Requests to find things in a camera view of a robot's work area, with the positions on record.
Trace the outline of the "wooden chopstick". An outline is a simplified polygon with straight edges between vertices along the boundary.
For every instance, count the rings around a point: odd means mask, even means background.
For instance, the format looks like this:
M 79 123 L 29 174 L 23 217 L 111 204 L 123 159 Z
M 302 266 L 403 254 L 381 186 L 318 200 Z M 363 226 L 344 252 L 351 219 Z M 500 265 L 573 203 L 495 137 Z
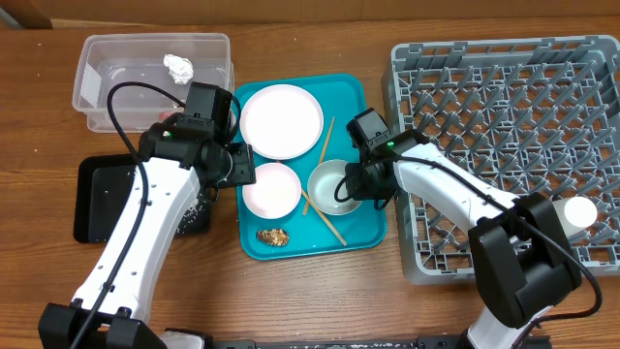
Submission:
M 332 130 L 333 130 L 334 122 L 335 122 L 335 116 L 333 116 L 331 121 L 330 121 L 328 130 L 327 130 L 327 134 L 326 134 L 326 137 L 325 137 L 324 145 L 323 145 L 323 148 L 322 148 L 322 152 L 321 152 L 321 155 L 320 155 L 320 158 L 319 158 L 319 161 L 318 161 L 318 165 L 321 165 L 324 162 L 324 159 L 325 159 L 325 156 L 326 156 L 326 151 L 327 151 L 327 148 L 328 148 L 328 144 L 329 144 L 329 141 L 330 141 L 330 138 L 331 138 L 331 133 L 332 133 Z M 305 203 L 303 211 L 302 211 L 302 215 L 303 216 L 305 216 L 307 214 L 309 207 L 310 207 L 310 205 L 309 205 L 309 203 L 306 200 L 306 203 Z

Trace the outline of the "red snack wrapper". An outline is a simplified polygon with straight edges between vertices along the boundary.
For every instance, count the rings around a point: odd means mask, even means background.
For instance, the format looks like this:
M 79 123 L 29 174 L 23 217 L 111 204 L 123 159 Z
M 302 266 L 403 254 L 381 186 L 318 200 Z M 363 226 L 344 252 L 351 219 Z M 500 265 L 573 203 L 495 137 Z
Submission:
M 159 121 L 163 122 L 164 120 L 169 118 L 171 115 L 176 115 L 176 114 L 180 114 L 180 111 L 161 111 L 159 113 Z

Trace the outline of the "clear plastic storage bin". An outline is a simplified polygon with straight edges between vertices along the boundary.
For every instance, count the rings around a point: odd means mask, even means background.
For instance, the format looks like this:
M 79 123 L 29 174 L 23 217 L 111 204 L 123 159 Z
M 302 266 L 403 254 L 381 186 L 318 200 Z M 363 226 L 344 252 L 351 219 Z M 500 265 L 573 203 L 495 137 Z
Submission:
M 77 65 L 72 105 L 86 116 L 94 133 L 115 131 L 107 109 L 111 88 L 120 82 L 155 85 L 184 100 L 189 85 L 174 82 L 164 58 L 173 54 L 189 60 L 193 80 L 234 91 L 231 43 L 222 33 L 138 33 L 88 37 Z

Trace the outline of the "white napkin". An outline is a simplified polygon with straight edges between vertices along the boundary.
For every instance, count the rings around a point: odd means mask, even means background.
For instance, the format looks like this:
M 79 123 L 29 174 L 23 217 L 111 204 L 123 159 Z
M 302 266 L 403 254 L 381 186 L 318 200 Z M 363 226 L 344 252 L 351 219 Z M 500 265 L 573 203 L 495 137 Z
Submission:
M 185 85 L 194 76 L 193 64 L 187 58 L 166 54 L 163 62 L 169 69 L 169 75 L 173 78 L 175 84 Z

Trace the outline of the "teal serving tray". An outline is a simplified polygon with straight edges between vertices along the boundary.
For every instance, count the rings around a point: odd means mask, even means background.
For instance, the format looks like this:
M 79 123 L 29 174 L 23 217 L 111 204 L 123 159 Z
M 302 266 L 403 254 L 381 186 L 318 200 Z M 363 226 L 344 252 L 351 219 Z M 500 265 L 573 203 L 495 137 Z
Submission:
M 244 105 L 254 93 L 274 84 L 292 84 L 310 92 L 322 107 L 326 131 L 335 116 L 325 156 L 327 160 L 358 160 L 358 152 L 353 148 L 346 131 L 346 124 L 367 109 L 364 90 L 357 78 L 348 74 L 333 74 L 252 82 L 240 86 L 235 91 L 235 96 Z M 295 171 L 302 186 L 307 185 L 310 174 L 318 166 L 324 141 L 324 138 L 320 138 L 311 150 L 284 162 Z M 282 218 L 263 219 L 253 214 L 244 204 L 241 188 L 236 189 L 236 197 L 241 247 L 248 256 L 256 260 L 277 260 L 372 248 L 383 240 L 388 228 L 386 214 L 375 209 L 371 201 L 365 201 L 351 213 L 328 218 L 348 243 L 343 246 L 314 209 L 309 209 L 305 216 L 302 215 L 304 199 L 300 200 L 295 210 Z M 258 230 L 274 228 L 288 233 L 290 240 L 286 246 L 269 246 L 257 239 Z

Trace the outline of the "large white plate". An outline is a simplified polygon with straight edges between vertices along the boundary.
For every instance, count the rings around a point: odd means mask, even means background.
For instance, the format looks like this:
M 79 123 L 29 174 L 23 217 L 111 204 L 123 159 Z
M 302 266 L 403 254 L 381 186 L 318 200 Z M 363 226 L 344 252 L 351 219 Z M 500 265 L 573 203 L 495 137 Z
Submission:
M 262 157 L 290 160 L 309 151 L 324 129 L 324 113 L 307 90 L 274 84 L 254 93 L 242 107 L 243 140 Z

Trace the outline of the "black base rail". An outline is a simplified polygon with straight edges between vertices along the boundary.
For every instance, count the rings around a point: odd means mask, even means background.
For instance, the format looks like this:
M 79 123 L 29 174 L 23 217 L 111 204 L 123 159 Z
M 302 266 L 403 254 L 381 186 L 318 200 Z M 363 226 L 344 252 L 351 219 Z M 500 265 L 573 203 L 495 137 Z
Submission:
M 243 340 L 214 340 L 206 333 L 167 329 L 159 335 L 167 348 L 203 349 L 455 349 L 461 348 L 460 336 L 453 334 L 423 335 L 412 340 L 342 340 L 256 342 Z

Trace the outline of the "white bowl with crumbs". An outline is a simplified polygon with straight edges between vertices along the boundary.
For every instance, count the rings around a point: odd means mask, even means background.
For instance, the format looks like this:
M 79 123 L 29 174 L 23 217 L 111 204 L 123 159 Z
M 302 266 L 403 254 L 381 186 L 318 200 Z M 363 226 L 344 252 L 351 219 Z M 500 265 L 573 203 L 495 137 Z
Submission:
M 265 163 L 255 169 L 256 182 L 242 188 L 248 209 L 263 219 L 279 219 L 299 203 L 301 184 L 297 174 L 282 163 Z

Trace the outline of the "brown food scrap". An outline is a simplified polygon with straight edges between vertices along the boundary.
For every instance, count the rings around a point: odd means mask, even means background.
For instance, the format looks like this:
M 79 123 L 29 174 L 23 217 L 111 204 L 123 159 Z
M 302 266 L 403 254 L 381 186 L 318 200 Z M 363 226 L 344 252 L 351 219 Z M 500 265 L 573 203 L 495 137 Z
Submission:
M 269 246 L 283 247 L 289 243 L 288 233 L 280 228 L 258 230 L 257 239 Z

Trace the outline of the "spilled rice pile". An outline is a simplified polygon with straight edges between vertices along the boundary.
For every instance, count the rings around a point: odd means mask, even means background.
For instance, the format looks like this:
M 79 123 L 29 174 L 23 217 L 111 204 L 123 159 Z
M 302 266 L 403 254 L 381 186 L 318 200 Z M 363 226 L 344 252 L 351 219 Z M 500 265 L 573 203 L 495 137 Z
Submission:
M 196 198 L 188 207 L 178 224 L 175 235 L 185 237 L 205 234 L 210 226 L 211 202 L 203 197 Z

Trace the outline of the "grey dishwasher rack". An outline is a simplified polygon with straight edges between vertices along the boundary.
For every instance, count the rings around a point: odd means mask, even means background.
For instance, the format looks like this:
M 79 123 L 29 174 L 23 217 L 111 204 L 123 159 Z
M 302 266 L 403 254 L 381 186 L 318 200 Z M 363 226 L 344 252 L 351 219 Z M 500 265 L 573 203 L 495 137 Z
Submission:
M 386 119 L 504 191 L 581 196 L 594 226 L 572 237 L 597 276 L 619 272 L 619 43 L 607 35 L 409 43 L 383 80 Z

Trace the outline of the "small white cup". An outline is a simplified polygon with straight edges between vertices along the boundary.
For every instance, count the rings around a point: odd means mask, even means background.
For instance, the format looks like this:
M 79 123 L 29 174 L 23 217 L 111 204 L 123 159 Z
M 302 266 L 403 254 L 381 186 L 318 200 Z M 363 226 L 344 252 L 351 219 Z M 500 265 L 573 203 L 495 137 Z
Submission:
M 585 197 L 572 197 L 552 202 L 567 238 L 591 227 L 597 220 L 595 204 Z

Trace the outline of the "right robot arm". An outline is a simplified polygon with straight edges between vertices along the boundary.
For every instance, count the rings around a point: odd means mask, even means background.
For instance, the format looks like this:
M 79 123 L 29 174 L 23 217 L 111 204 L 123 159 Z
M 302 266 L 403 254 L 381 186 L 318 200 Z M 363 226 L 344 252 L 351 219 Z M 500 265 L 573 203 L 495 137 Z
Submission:
M 594 204 L 582 197 L 550 201 L 497 189 L 452 163 L 426 136 L 388 128 L 348 129 L 359 160 L 343 188 L 355 200 L 416 195 L 469 237 L 484 309 L 461 336 L 465 348 L 523 348 L 548 310 L 577 289 L 585 267 L 570 237 L 592 226 Z

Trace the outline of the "grey-green bowl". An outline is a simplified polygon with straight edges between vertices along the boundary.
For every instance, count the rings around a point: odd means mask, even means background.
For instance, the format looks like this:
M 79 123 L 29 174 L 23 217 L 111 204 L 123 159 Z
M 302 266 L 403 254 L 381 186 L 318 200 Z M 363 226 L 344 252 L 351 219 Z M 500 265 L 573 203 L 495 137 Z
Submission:
M 328 160 L 319 165 L 308 179 L 308 195 L 311 201 L 325 214 L 345 215 L 356 210 L 360 201 L 353 199 L 339 203 L 334 199 L 337 184 L 345 176 L 347 162 Z

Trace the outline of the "wooden chopstick slanted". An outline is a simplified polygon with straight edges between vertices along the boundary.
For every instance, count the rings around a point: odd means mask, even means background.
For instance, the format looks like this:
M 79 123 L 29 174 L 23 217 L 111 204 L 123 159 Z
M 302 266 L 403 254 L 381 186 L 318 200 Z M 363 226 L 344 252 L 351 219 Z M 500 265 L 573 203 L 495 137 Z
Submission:
M 329 219 L 324 215 L 324 213 L 314 204 L 314 202 L 310 199 L 309 195 L 303 189 L 301 189 L 301 195 L 306 199 L 306 203 L 317 212 L 317 214 L 324 221 L 326 226 L 331 230 L 334 236 L 340 241 L 340 243 L 343 246 L 347 246 L 348 243 L 346 242 L 346 240 L 340 235 L 340 233 L 335 228 L 335 226 L 329 221 Z

